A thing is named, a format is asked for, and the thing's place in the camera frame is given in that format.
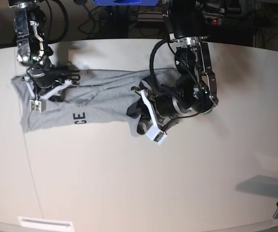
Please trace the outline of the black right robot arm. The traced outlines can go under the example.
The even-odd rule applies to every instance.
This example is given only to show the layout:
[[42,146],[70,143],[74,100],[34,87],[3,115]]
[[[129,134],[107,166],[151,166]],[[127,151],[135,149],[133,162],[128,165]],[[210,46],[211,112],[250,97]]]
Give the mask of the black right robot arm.
[[63,102],[67,88],[78,86],[80,75],[68,66],[56,66],[51,62],[50,34],[43,31],[45,13],[37,0],[10,0],[8,5],[15,8],[16,59],[26,68],[21,79],[32,100]]

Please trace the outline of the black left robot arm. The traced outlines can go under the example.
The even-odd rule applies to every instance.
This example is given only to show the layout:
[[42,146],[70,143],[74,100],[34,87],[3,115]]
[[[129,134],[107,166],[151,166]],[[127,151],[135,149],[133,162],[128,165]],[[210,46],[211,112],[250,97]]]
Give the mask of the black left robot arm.
[[[168,35],[150,54],[149,75],[133,86],[140,99],[127,109],[127,116],[138,118],[137,133],[147,134],[156,127],[165,134],[179,120],[211,111],[218,105],[216,76],[212,70],[204,0],[164,0],[162,15]],[[172,85],[156,77],[154,59],[158,49],[178,43],[171,50],[180,77]]]

